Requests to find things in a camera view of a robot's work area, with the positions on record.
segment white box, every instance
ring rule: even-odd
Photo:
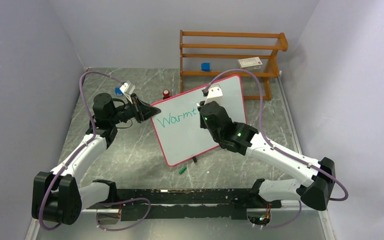
[[[258,70],[263,66],[258,56],[245,58],[245,59],[238,59],[237,62],[239,63],[239,66],[241,69],[245,69],[249,71]]]

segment gray wall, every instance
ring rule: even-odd
[[[85,66],[179,68],[180,30],[284,32],[293,47],[319,0],[50,2]]]
[[[59,159],[82,71],[47,0],[0,0],[0,240],[26,236],[33,178]]]
[[[329,203],[337,239],[384,240],[384,0],[321,0],[283,70],[303,152],[349,190]]]

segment orange wooden shelf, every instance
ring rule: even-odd
[[[200,37],[229,37],[229,38],[261,38],[277,39],[274,45],[246,45],[246,44],[212,44],[212,43],[183,43],[184,36]],[[255,76],[262,78],[265,96],[264,100],[272,99],[270,90],[270,78],[279,76],[277,64],[278,51],[288,50],[288,41],[283,32],[281,33],[248,33],[248,32],[215,32],[215,31],[182,31],[180,30],[180,92],[183,93],[184,76],[217,76],[221,71],[197,71],[184,70],[183,58],[209,58],[209,59],[247,59],[259,57],[266,59],[267,64],[263,72],[253,72]],[[249,54],[209,54],[209,53],[183,53],[183,49],[240,49],[240,50],[271,50],[270,55],[249,55]],[[239,75],[248,77],[244,72],[231,72],[226,76]],[[245,100],[259,100],[260,96],[244,96]]]

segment blue object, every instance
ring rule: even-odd
[[[120,90],[119,87],[116,87],[116,88],[115,88],[115,95],[116,95],[116,96],[123,96],[123,93],[122,93],[122,91]]]
[[[211,71],[210,63],[209,63],[209,62],[203,62],[203,63],[201,63],[201,70],[204,71],[204,72],[209,72],[209,71]]]

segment white object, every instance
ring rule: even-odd
[[[130,95],[132,95],[133,90],[135,90],[135,87],[136,86],[133,83],[131,83],[130,81],[126,81],[120,87],[120,91],[123,93],[123,95],[127,98],[127,100],[130,103],[132,103],[132,98],[130,97]]]
[[[101,182],[92,182],[88,186],[78,189],[81,199],[81,210],[107,200],[110,193],[110,186]]]
[[[239,63],[239,66],[241,69],[246,69],[246,70],[250,70],[250,71],[260,69],[263,66],[260,58],[257,56],[239,59],[239,60],[237,60],[237,62]]]
[[[54,167],[50,172],[54,174],[58,173],[60,169],[66,164],[67,160],[72,156],[72,154],[83,144],[91,139],[93,134],[88,134],[83,137],[81,143],[75,148],[75,150],[62,161],[58,166]],[[80,180],[85,175],[88,168],[91,164],[107,149],[107,141],[104,137],[96,136],[95,139],[90,142],[86,147],[84,147],[77,156],[73,159],[70,165],[62,172],[61,176],[70,174],[76,178],[77,184],[80,183]]]
[[[300,183],[296,179],[288,180],[264,180],[259,187],[258,194],[262,199],[272,202],[275,200],[296,200],[301,196],[297,193]]]
[[[222,105],[223,92],[219,85],[213,84],[208,90],[208,96],[206,97],[205,103],[216,102],[218,105]]]
[[[234,122],[245,123],[241,78],[232,75],[215,82],[223,89],[223,107]],[[161,113],[151,118],[159,145],[169,166],[175,166],[217,146],[207,129],[200,128],[197,103],[205,101],[206,85],[156,102]]]
[[[303,156],[272,140],[270,141],[273,145],[276,146],[276,148],[294,157],[303,159],[304,161],[320,168],[320,164],[318,163],[317,159]],[[274,149],[272,150],[272,148],[264,140],[261,133],[254,135],[254,137],[251,139],[251,144],[252,146],[246,149],[246,156],[261,159],[264,162],[283,170],[285,173],[296,179],[300,184],[304,185],[305,187],[310,186],[314,182],[312,180],[312,176],[317,176],[317,170],[313,168],[308,168],[307,165],[297,162]]]

